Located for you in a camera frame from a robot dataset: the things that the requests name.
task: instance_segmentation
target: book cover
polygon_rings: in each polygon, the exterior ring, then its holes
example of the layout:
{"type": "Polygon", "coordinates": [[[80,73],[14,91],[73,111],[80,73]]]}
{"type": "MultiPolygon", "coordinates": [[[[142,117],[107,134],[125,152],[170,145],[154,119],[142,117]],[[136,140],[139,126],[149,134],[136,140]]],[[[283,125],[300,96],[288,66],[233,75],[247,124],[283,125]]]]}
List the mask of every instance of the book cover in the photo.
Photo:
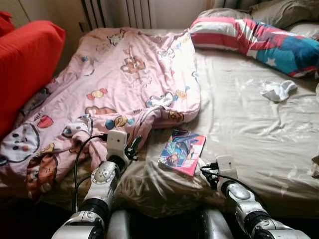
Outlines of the book cover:
{"type": "Polygon", "coordinates": [[[203,135],[175,128],[160,155],[159,163],[193,176],[205,140],[203,135]]]}

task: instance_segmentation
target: cartoon print blanket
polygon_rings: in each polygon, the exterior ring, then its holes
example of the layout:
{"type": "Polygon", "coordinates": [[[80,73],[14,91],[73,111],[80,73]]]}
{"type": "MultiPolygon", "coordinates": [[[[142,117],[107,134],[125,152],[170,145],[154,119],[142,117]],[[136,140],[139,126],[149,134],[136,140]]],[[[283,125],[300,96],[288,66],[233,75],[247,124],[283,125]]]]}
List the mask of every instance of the cartoon print blanket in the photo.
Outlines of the cartoon print blanket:
{"type": "MultiPolygon", "coordinates": [[[[189,32],[146,35],[100,28],[80,40],[68,67],[21,110],[16,129],[0,145],[0,195],[37,200],[74,166],[86,139],[111,129],[147,139],[152,127],[196,117],[200,105],[189,32]]],[[[80,160],[91,169],[107,155],[99,139],[80,160]]]]}

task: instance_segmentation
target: pillow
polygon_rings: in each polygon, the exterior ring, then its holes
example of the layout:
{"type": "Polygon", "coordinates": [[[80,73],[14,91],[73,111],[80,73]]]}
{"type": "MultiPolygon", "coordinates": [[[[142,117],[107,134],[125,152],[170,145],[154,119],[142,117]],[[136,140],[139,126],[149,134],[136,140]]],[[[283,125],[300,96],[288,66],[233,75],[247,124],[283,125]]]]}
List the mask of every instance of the pillow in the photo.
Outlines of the pillow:
{"type": "Polygon", "coordinates": [[[64,39],[64,30],[49,21],[34,21],[0,37],[0,140],[19,108],[51,80],[64,39]]]}
{"type": "Polygon", "coordinates": [[[195,47],[239,51],[292,77],[319,67],[319,42],[250,19],[199,18],[190,33],[195,47]]]}
{"type": "Polygon", "coordinates": [[[285,28],[301,20],[319,19],[318,0],[273,0],[250,7],[254,21],[285,28]]]}
{"type": "Polygon", "coordinates": [[[0,11],[0,37],[14,30],[10,21],[11,15],[5,11],[0,11]]]}
{"type": "Polygon", "coordinates": [[[316,41],[319,40],[319,23],[315,21],[301,21],[287,27],[285,31],[311,38],[316,41]]]}
{"type": "Polygon", "coordinates": [[[232,17],[234,19],[252,19],[248,13],[240,12],[231,8],[213,8],[200,13],[202,17],[232,17]]]}

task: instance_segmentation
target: white radiator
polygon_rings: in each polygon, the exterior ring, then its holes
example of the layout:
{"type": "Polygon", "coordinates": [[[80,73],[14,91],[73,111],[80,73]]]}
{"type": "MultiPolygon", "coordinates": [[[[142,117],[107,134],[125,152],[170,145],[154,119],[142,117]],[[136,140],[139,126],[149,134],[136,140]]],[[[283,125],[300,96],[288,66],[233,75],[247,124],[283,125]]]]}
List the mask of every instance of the white radiator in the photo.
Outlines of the white radiator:
{"type": "Polygon", "coordinates": [[[155,0],[81,0],[90,29],[156,28],[155,0]]]}

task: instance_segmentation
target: black cable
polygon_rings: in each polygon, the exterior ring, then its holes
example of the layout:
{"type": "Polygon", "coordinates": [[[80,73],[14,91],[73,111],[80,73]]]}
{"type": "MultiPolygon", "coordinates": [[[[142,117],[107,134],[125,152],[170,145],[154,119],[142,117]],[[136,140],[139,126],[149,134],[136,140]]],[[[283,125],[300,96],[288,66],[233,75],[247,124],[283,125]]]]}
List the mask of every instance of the black cable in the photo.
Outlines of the black cable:
{"type": "Polygon", "coordinates": [[[75,158],[75,163],[74,163],[74,189],[76,187],[76,185],[78,184],[78,175],[77,175],[77,172],[78,172],[78,164],[79,164],[79,158],[80,158],[80,154],[84,148],[84,146],[93,138],[99,138],[100,136],[99,135],[96,135],[96,136],[92,136],[92,137],[89,137],[86,141],[84,141],[84,143],[81,145],[81,148],[78,152],[78,154],[76,155],[76,158],[75,158]]]}
{"type": "Polygon", "coordinates": [[[72,212],[74,212],[74,213],[78,211],[78,189],[79,189],[79,186],[81,185],[81,183],[83,183],[88,178],[91,178],[91,175],[88,175],[85,178],[81,179],[80,182],[74,188],[73,195],[72,195],[72,212]]]}
{"type": "Polygon", "coordinates": [[[210,175],[215,175],[215,176],[217,176],[217,177],[222,177],[222,178],[230,179],[230,180],[232,180],[232,181],[234,181],[234,182],[236,182],[236,183],[239,183],[240,185],[242,185],[243,187],[245,187],[246,189],[248,189],[249,191],[251,191],[251,192],[257,197],[257,200],[260,202],[260,204],[262,205],[262,207],[263,207],[266,211],[268,211],[265,202],[261,199],[261,197],[260,197],[251,187],[249,187],[248,185],[246,185],[245,183],[239,181],[239,180],[236,179],[236,178],[229,177],[229,176],[226,176],[226,175],[221,175],[221,174],[218,174],[218,173],[212,173],[212,172],[210,172],[210,171],[208,171],[208,170],[204,170],[204,168],[210,168],[210,166],[207,165],[207,166],[202,166],[202,167],[200,167],[199,169],[200,169],[200,171],[201,171],[202,173],[207,173],[207,174],[210,174],[210,175]]]}
{"type": "MultiPolygon", "coordinates": [[[[79,152],[77,153],[76,155],[76,158],[75,158],[75,162],[74,162],[74,192],[73,194],[75,193],[77,195],[77,192],[76,192],[76,188],[79,187],[78,185],[78,164],[79,164],[79,158],[80,158],[80,155],[81,155],[81,152],[84,148],[84,146],[93,138],[100,138],[102,139],[103,141],[107,141],[108,139],[108,135],[107,134],[101,134],[101,135],[96,135],[96,136],[92,136],[92,137],[89,137],[86,141],[84,141],[84,143],[81,145],[81,148],[79,150],[79,152]]],[[[74,212],[77,212],[77,199],[76,199],[76,202],[72,199],[72,210],[74,212]]]]}

